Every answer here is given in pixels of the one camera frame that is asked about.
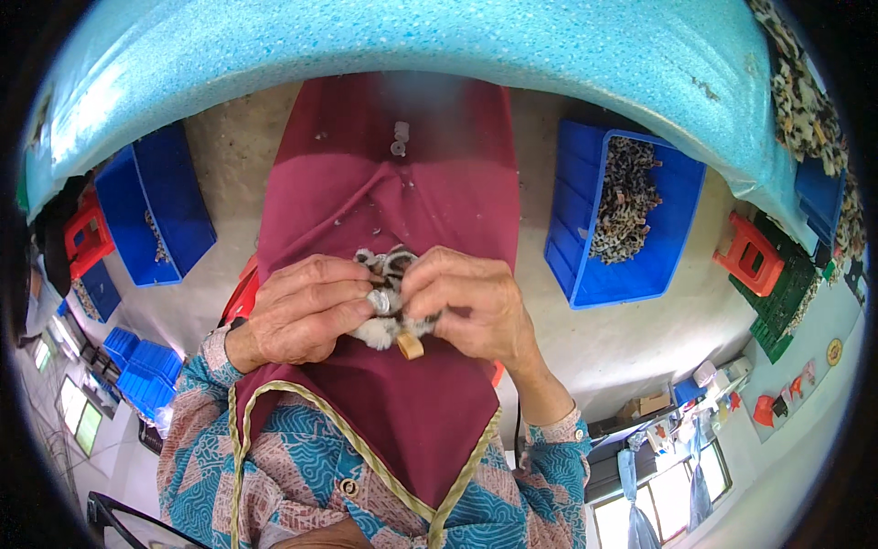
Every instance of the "black cable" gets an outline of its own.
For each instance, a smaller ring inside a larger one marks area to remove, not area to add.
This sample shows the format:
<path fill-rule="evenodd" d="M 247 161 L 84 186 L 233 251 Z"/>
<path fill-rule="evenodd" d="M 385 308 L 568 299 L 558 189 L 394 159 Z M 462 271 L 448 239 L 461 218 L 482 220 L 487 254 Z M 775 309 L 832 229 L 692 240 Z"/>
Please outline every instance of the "black cable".
<path fill-rule="evenodd" d="M 513 439 L 513 451 L 515 453 L 515 468 L 519 467 L 522 459 L 522 449 L 518 447 L 518 432 L 522 428 L 522 397 L 518 397 L 518 415 L 515 417 L 515 438 Z"/>

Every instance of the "shirt button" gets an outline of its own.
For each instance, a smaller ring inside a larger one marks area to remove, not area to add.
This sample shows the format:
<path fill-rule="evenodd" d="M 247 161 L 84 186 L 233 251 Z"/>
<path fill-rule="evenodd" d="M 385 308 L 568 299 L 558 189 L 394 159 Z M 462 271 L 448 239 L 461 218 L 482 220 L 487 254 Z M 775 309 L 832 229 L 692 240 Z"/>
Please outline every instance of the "shirt button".
<path fill-rule="evenodd" d="M 342 489 L 342 493 L 347 497 L 352 498 L 360 491 L 359 485 L 356 484 L 356 480 L 353 479 L 345 479 L 342 480 L 342 483 L 339 485 L 339 488 Z"/>

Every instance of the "sleeve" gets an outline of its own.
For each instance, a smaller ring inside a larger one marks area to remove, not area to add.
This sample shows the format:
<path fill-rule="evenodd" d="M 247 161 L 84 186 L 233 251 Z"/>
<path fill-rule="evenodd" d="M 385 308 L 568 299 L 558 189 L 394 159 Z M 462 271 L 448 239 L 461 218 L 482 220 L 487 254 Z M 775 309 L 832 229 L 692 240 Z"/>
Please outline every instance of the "sleeve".
<path fill-rule="evenodd" d="M 228 438 L 227 419 L 218 420 L 228 411 L 229 387 L 243 377 L 226 356 L 229 329 L 224 327 L 208 334 L 198 354 L 186 361 L 177 379 L 174 415 L 159 457 L 156 479 L 162 519 L 168 518 L 187 467 L 206 466 L 198 463 L 192 448 L 196 444 L 212 448 L 228 446 L 220 440 Z"/>
<path fill-rule="evenodd" d="M 529 507 L 528 547 L 586 546 L 586 457 L 591 448 L 577 409 L 552 425 L 527 425 L 515 481 Z"/>

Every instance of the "blue curtain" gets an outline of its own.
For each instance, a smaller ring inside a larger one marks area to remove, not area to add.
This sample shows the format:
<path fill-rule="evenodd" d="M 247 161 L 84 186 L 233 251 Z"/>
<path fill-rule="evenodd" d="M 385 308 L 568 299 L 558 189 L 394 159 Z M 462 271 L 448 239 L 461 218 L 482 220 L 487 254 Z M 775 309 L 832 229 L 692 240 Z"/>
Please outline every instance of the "blue curtain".
<path fill-rule="evenodd" d="M 659 537 L 656 536 L 652 524 L 634 501 L 637 499 L 637 472 L 634 470 L 634 452 L 622 450 L 618 454 L 619 478 L 622 480 L 622 492 L 625 499 L 631 502 L 628 522 L 628 549 L 660 549 Z"/>
<path fill-rule="evenodd" d="M 692 462 L 695 465 L 692 472 L 692 484 L 689 486 L 689 526 L 686 531 L 692 531 L 703 523 L 713 513 L 713 503 L 708 493 L 708 483 L 704 480 L 702 471 L 702 445 L 703 435 L 700 420 L 696 417 L 693 421 L 695 434 L 689 441 L 689 450 L 692 454 Z"/>

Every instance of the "floor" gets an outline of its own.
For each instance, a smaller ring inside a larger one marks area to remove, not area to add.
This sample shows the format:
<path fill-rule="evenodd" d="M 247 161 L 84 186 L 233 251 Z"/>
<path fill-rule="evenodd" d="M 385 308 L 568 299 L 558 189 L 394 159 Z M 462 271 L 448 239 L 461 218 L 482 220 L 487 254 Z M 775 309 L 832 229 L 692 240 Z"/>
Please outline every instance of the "floor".
<path fill-rule="evenodd" d="M 117 254 L 105 259 L 122 305 L 107 325 L 77 317 L 98 341 L 114 325 L 194 352 L 216 327 L 255 251 L 263 194 L 295 97 L 284 84 L 216 105 L 185 121 L 192 161 L 218 241 L 180 285 L 134 288 Z M 512 90 L 515 147 L 521 174 L 522 220 L 515 278 L 536 325 L 546 362 L 576 398 L 587 421 L 612 416 L 626 400 L 661 388 L 705 358 L 722 363 L 749 339 L 755 313 L 710 261 L 736 207 L 728 186 L 708 170 L 687 246 L 660 299 L 572 311 L 543 260 L 554 182 L 559 118 L 637 130 L 618 115 L 573 99 Z M 501 432 L 515 425 L 515 388 L 498 387 L 507 411 Z"/>

